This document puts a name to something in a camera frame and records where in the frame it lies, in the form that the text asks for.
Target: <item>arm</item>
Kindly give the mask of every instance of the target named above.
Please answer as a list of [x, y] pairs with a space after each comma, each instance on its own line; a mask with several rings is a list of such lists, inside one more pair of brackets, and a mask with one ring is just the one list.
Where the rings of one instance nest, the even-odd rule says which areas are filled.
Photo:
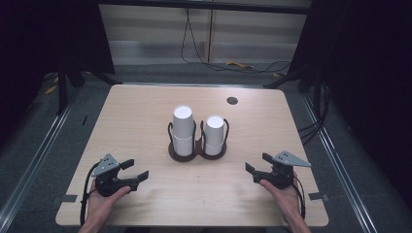
[[297, 193], [291, 186], [281, 190], [266, 180], [261, 180], [259, 183], [275, 198], [284, 221], [291, 227], [293, 233], [310, 233], [309, 227], [299, 212]]
[[130, 187], [124, 186], [112, 196], [103, 197], [95, 190], [93, 181], [90, 190], [92, 191], [88, 196], [87, 219], [80, 228], [79, 233], [99, 232], [102, 230], [116, 202], [130, 191]]

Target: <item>gray floor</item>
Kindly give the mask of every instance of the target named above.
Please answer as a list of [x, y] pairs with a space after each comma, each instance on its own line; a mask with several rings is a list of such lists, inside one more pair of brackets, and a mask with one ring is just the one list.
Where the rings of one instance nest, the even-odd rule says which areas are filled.
[[[255, 67], [262, 70], [267, 64], [255, 64]], [[277, 79], [271, 73], [248, 75], [218, 72], [202, 64], [117, 66], [116, 70], [117, 74], [113, 78], [131, 83], [230, 84], [258, 87]], [[107, 84], [93, 76], [86, 75], [86, 80], [44, 162], [35, 174], [35, 181], [30, 184], [8, 232], [77, 232], [78, 227], [58, 226], [55, 223], [54, 218], [59, 208], [56, 198], [65, 194], [110, 90]], [[302, 128], [312, 121], [302, 94], [297, 91], [297, 84], [298, 82], [285, 83], [280, 89], [287, 96], [296, 128]], [[44, 83], [20, 129], [0, 151], [2, 207], [7, 203], [7, 198], [20, 181], [56, 118], [58, 93], [55, 91], [49, 95], [44, 94], [50, 85], [50, 82]], [[371, 216], [376, 232], [412, 232], [411, 213], [380, 168], [365, 153], [356, 136], [351, 134], [333, 101], [326, 117], [326, 130]], [[305, 146], [305, 150], [313, 164], [319, 190], [328, 198], [325, 206], [329, 224], [325, 227], [313, 227], [312, 232], [367, 232], [362, 229], [320, 138], [314, 137]], [[120, 227], [109, 227], [108, 232], [123, 230]], [[286, 228], [268, 230], [287, 232]]]

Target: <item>wooden table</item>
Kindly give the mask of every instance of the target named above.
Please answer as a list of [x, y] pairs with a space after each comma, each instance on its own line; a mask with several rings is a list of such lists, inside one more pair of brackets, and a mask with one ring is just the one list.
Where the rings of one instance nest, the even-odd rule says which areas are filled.
[[[226, 99], [235, 97], [236, 105]], [[178, 105], [189, 105], [194, 120], [220, 115], [230, 124], [227, 150], [218, 160], [197, 156], [177, 162], [168, 153], [167, 125]], [[200, 130], [196, 131], [196, 140]], [[286, 225], [272, 196], [253, 183], [245, 162], [271, 171], [261, 154], [287, 150], [307, 161], [285, 95], [280, 90], [232, 87], [115, 85], [90, 136], [67, 194], [75, 203], [62, 203], [56, 216], [60, 225], [79, 225], [86, 174], [106, 153], [118, 162], [135, 159], [135, 166], [119, 177], [150, 171], [116, 205], [112, 225], [141, 226], [278, 226]], [[306, 195], [306, 222], [324, 226], [328, 217], [312, 170], [295, 167]]]

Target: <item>human hand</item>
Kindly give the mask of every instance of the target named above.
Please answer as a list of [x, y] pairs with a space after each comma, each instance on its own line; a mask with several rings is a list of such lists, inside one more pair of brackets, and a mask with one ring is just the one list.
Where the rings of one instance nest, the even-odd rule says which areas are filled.
[[95, 189], [93, 181], [88, 196], [87, 219], [79, 232], [99, 232], [106, 224], [116, 202], [128, 192], [130, 192], [130, 187], [124, 186], [112, 196], [104, 197]]
[[310, 232], [300, 215], [297, 192], [291, 185], [285, 189], [279, 189], [267, 180], [261, 180], [259, 183], [272, 194], [282, 212], [284, 221], [291, 227], [292, 232]]

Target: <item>white paper cup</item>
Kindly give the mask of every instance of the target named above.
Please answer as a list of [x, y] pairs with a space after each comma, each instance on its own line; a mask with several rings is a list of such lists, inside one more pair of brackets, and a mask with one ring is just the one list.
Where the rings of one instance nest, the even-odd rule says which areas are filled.
[[186, 139], [180, 139], [173, 135], [173, 146], [174, 150], [180, 156], [188, 156], [193, 153], [193, 137]]
[[217, 155], [220, 152], [222, 152], [222, 148], [223, 148], [223, 143], [221, 143], [218, 146], [214, 146], [214, 147], [206, 144], [205, 152], [208, 155]]
[[206, 144], [211, 147], [219, 146], [223, 143], [224, 121], [221, 116], [209, 116], [206, 120], [205, 135]]
[[180, 139], [192, 137], [194, 130], [193, 114], [186, 105], [176, 107], [173, 113], [173, 135]]

